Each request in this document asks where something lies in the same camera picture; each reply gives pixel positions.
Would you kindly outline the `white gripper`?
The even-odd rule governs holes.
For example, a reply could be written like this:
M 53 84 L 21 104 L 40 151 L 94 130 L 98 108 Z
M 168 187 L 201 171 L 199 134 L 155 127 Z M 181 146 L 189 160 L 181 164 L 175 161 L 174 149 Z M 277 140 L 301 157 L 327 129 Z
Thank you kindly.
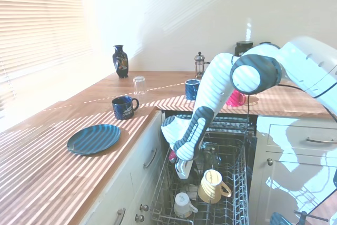
M 183 161 L 177 159 L 175 162 L 175 171 L 182 181 L 192 181 L 195 178 L 194 161 Z

